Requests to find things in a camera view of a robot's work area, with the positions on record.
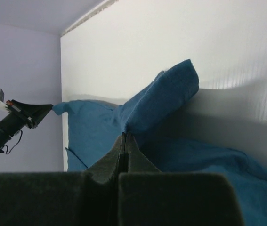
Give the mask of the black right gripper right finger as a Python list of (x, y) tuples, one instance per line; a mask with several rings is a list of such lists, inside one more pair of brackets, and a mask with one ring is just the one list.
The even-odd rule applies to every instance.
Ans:
[(230, 182), (211, 173), (163, 173), (125, 135), (125, 172), (118, 178), (121, 226), (242, 226)]

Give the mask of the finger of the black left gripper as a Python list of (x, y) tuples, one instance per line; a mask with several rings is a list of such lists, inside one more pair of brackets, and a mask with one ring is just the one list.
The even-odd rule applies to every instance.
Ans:
[(35, 110), (33, 112), (33, 122), (34, 127), (37, 127), (41, 121), (47, 116), (47, 114), (52, 110), (53, 105), (36, 105)]

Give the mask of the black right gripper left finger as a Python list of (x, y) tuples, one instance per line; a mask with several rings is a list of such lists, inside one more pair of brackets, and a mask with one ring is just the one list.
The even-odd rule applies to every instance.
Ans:
[(116, 226), (125, 134), (85, 171), (0, 173), (0, 226)]

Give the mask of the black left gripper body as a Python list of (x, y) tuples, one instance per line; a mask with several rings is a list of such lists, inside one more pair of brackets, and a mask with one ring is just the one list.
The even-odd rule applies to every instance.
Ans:
[(44, 118), (44, 105), (7, 101), (9, 114), (0, 121), (1, 139), (9, 141), (24, 126), (36, 128)]

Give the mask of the teal blue t-shirt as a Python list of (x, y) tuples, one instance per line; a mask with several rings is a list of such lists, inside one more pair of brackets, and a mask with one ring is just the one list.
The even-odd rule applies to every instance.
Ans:
[(187, 139), (154, 134), (160, 123), (198, 91), (199, 78), (190, 60), (160, 72), (122, 105), (100, 100), (73, 100), (54, 106), (68, 115), (68, 170), (82, 171), (100, 160), (123, 132), (164, 172), (217, 173), (233, 185), (246, 225), (267, 226), (267, 169), (245, 153)]

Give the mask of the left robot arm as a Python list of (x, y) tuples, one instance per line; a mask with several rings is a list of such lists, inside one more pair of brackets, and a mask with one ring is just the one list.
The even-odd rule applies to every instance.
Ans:
[(17, 134), (20, 134), (20, 141), (23, 136), (23, 127), (36, 128), (52, 110), (53, 105), (31, 105), (8, 100), (4, 107), (8, 115), (0, 120), (0, 153), (10, 154), (12, 150), (7, 146), (7, 142)]

